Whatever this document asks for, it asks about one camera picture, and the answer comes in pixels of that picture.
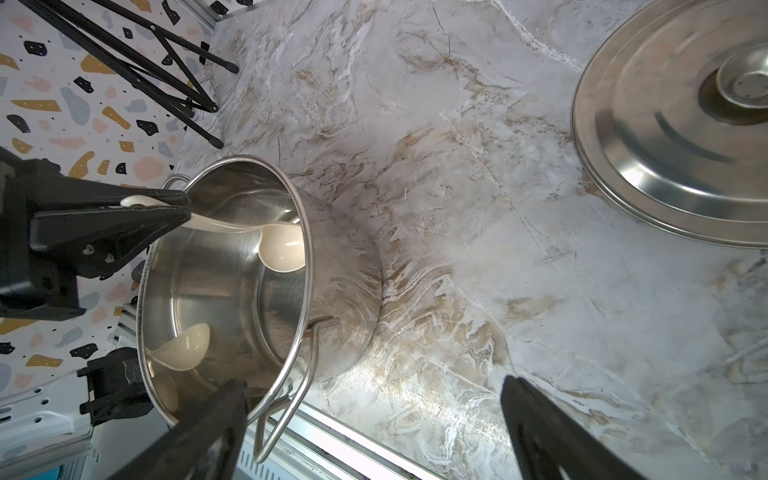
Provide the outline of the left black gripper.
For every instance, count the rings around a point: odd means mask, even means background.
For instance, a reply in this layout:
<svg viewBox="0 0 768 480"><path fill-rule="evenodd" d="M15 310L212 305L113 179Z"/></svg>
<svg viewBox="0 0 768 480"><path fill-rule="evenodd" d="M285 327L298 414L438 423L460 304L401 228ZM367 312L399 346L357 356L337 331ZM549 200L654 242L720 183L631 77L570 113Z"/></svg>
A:
<svg viewBox="0 0 768 480"><path fill-rule="evenodd" d="M65 321L82 315L74 275L108 277L191 218L187 207L116 207L133 195L187 206L181 190L65 177L47 159L1 150L1 316ZM34 207L47 211L34 214Z"/></svg>

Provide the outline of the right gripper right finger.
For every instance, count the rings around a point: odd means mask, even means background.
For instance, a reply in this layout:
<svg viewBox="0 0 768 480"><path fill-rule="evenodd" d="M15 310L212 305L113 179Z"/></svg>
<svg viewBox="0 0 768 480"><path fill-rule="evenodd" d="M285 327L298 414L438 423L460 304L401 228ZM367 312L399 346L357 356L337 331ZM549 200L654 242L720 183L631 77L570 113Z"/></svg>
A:
<svg viewBox="0 0 768 480"><path fill-rule="evenodd" d="M505 378L501 408L524 479L644 479L523 378Z"/></svg>

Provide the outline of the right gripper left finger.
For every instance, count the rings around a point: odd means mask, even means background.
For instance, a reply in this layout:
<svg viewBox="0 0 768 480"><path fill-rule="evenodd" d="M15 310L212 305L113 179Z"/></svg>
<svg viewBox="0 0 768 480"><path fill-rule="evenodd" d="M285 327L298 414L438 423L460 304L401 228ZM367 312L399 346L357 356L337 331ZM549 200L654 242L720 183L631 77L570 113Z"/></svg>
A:
<svg viewBox="0 0 768 480"><path fill-rule="evenodd" d="M247 428L246 383L230 380L112 475L114 479L230 479Z"/></svg>

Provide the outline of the cream plastic ladle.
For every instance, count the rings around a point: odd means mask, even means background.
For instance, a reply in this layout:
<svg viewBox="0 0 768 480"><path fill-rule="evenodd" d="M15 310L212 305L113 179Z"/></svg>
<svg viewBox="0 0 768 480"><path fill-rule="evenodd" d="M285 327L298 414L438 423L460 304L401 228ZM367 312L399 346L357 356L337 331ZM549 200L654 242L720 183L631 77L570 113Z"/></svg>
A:
<svg viewBox="0 0 768 480"><path fill-rule="evenodd" d="M192 213L183 228L212 233L246 234L258 232L257 253L262 263L277 273L291 273L306 265L304 233L298 223L276 222L243 225Z"/></svg>

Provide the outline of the stainless steel pot lid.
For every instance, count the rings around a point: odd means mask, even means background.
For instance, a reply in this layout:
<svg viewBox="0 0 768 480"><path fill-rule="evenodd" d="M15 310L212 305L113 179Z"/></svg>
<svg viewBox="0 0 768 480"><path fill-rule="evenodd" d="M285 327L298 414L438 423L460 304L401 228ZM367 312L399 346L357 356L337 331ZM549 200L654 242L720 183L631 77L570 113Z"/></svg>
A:
<svg viewBox="0 0 768 480"><path fill-rule="evenodd" d="M767 5L656 1L586 67L572 129L616 205L713 244L767 245Z"/></svg>

